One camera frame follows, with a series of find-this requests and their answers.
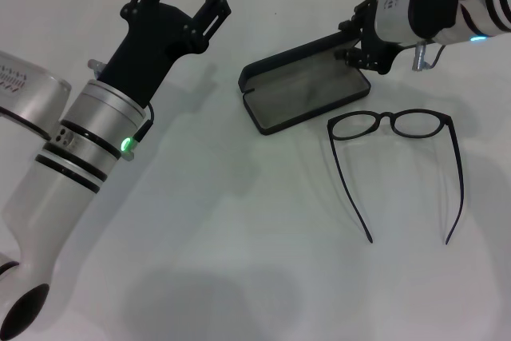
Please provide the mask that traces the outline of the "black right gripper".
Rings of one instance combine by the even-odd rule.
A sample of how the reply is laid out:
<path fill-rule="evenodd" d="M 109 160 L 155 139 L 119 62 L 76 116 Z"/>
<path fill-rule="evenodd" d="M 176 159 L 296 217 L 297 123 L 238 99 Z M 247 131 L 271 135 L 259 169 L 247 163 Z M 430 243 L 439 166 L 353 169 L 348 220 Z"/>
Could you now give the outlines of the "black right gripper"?
<path fill-rule="evenodd" d="M 339 23 L 339 31 L 355 37 L 361 37 L 360 49 L 338 49 L 336 60 L 344 61 L 349 67 L 387 74 L 395 58 L 403 51 L 414 48 L 414 45 L 403 46 L 398 43 L 384 42 L 374 30 L 374 19 L 378 0 L 364 0 L 354 8 L 351 19 Z"/>

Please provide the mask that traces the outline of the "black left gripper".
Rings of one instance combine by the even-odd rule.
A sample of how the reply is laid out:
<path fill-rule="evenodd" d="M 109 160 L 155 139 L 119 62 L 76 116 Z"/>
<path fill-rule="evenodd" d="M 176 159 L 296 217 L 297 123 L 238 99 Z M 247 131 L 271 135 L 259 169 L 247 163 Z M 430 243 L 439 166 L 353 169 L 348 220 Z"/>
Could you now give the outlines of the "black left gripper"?
<path fill-rule="evenodd" d="M 129 32 L 98 81 L 148 104 L 175 62 L 202 54 L 231 12 L 227 0 L 206 0 L 193 18 L 160 0 L 130 0 L 121 8 Z"/>

